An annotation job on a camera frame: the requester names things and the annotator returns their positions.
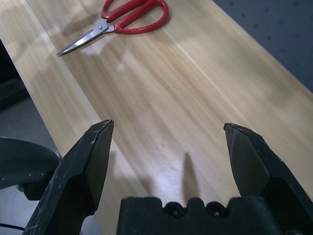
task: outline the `black cable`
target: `black cable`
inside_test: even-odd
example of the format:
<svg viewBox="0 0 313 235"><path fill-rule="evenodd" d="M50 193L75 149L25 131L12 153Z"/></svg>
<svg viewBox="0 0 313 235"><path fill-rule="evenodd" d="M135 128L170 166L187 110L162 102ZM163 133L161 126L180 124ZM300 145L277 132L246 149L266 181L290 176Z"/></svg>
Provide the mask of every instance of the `black cable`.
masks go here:
<svg viewBox="0 0 313 235"><path fill-rule="evenodd" d="M19 227L19 226L15 226L15 225L9 225L9 224L0 224L0 227L4 227L4 228L10 228L10 229L17 229L17 230L21 230L24 231L24 228Z"/></svg>

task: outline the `gray floor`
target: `gray floor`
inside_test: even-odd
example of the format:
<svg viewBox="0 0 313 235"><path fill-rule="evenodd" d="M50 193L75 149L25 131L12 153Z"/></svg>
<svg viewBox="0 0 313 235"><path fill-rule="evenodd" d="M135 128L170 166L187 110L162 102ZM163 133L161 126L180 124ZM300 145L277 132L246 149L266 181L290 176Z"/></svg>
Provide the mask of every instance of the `gray floor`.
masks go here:
<svg viewBox="0 0 313 235"><path fill-rule="evenodd" d="M37 143L58 151L31 98L0 111L0 136ZM28 201L15 186L0 190L0 223L25 227L37 203ZM85 219L82 233L102 234L93 216ZM0 235L21 234L21 231L0 227Z"/></svg>

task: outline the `gray pegboard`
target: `gray pegboard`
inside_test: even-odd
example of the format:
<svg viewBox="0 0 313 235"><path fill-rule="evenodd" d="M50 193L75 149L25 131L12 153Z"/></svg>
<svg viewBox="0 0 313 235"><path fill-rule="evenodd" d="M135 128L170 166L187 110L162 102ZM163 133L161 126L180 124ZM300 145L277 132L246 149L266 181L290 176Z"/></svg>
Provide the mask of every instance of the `gray pegboard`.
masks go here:
<svg viewBox="0 0 313 235"><path fill-rule="evenodd" d="M214 0L313 92L313 0Z"/></svg>

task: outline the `wood grain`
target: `wood grain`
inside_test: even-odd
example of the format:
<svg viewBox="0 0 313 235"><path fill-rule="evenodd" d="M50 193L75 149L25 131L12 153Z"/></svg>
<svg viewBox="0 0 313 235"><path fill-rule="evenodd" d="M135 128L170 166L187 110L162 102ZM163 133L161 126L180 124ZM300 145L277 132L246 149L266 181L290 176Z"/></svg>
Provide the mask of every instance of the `wood grain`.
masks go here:
<svg viewBox="0 0 313 235"><path fill-rule="evenodd" d="M4 0L0 8L0 37L63 155L89 125L115 121L96 214L103 231L115 234L123 196L163 205L238 196L227 121L261 134L312 198L312 94L214 2L167 3L163 28L106 35L62 58L57 50L95 23L102 0Z"/></svg>

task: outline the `scissor blade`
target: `scissor blade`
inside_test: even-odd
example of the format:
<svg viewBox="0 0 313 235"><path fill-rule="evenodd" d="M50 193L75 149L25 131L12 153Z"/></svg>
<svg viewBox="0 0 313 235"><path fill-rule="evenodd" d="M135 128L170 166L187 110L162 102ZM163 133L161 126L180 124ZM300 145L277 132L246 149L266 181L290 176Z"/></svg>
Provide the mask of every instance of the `scissor blade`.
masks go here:
<svg viewBox="0 0 313 235"><path fill-rule="evenodd" d="M85 44L92 41L93 39L99 37L101 34L105 33L108 29L109 25L105 19L101 19L99 24L90 30L89 32L85 33L83 36L72 42L71 44L67 45L63 50L57 53L57 56L60 57L65 55Z"/></svg>

